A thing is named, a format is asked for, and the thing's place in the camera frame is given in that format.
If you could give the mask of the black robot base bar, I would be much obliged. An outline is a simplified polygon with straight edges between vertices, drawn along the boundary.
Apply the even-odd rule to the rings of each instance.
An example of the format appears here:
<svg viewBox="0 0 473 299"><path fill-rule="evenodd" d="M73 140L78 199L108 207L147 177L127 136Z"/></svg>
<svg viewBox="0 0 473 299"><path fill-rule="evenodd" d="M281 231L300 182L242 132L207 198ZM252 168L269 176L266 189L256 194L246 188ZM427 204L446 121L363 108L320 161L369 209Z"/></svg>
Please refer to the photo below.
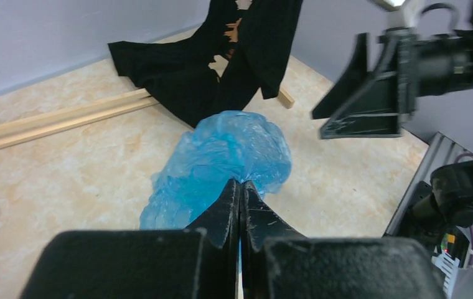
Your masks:
<svg viewBox="0 0 473 299"><path fill-rule="evenodd" d="M473 238L464 229L473 226L473 160L442 166L430 182L419 182L395 212L385 235L418 241L434 256L443 250L473 265Z"/></svg>

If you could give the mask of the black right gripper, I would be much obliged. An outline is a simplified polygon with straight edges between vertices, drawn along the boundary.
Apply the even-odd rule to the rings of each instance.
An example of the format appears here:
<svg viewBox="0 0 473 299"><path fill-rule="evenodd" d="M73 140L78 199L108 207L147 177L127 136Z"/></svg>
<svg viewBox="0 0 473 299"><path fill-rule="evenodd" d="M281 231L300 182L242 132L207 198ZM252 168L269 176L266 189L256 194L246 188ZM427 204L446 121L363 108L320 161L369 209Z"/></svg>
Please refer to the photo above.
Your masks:
<svg viewBox="0 0 473 299"><path fill-rule="evenodd" d="M314 120L329 118L320 139L401 136L401 124L416 110L419 39L414 29L387 29L380 42L380 57L368 71L368 34L356 36L343 74L311 112ZM391 100L383 96L389 81Z"/></svg>

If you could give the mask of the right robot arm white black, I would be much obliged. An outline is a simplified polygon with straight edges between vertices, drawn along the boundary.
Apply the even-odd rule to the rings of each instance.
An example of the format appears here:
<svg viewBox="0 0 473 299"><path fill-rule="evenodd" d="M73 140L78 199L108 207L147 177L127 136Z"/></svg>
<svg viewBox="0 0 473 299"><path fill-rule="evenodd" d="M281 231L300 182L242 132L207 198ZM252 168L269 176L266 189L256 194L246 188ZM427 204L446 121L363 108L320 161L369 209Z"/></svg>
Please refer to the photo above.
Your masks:
<svg viewBox="0 0 473 299"><path fill-rule="evenodd" d="M413 117L417 98L473 89L473 2L468 31L457 29L459 12L452 4L377 5L388 14L378 38L382 51L369 69L369 35L356 36L348 66L311 113L313 119L324 120L319 130L323 140L397 138L402 124ZM435 9L451 12L449 31L423 40L416 27Z"/></svg>

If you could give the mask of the blue plastic trash bag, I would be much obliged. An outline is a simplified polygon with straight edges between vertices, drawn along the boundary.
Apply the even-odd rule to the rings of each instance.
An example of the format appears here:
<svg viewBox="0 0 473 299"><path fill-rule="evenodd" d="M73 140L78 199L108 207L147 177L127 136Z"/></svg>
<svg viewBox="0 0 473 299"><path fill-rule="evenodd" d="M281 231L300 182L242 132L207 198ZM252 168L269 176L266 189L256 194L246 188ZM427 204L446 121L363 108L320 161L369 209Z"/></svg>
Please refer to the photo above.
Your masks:
<svg viewBox="0 0 473 299"><path fill-rule="evenodd" d="M220 196L227 181L252 181L260 196L278 193L292 170L281 129L259 113L225 111L184 133L151 177L141 230L183 229Z"/></svg>

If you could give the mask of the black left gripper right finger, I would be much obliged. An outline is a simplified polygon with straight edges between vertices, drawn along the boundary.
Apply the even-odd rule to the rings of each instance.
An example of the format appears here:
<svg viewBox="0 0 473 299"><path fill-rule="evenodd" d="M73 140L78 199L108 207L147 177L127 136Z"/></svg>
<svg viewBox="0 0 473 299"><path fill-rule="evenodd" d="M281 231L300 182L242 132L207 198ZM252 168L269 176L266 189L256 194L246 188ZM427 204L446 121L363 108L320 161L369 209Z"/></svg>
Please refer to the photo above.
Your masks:
<svg viewBox="0 0 473 299"><path fill-rule="evenodd" d="M443 280L417 241L308 238L251 181L240 203L245 298L444 298Z"/></svg>

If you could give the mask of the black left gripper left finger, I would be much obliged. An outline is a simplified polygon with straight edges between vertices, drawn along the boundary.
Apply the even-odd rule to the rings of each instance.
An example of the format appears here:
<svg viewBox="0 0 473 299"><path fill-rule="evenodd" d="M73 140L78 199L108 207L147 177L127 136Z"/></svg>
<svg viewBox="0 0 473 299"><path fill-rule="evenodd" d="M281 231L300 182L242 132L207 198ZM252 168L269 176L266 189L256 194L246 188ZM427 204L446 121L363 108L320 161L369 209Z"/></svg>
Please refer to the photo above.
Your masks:
<svg viewBox="0 0 473 299"><path fill-rule="evenodd" d="M42 251L22 298L236 298L241 185L176 230L70 230Z"/></svg>

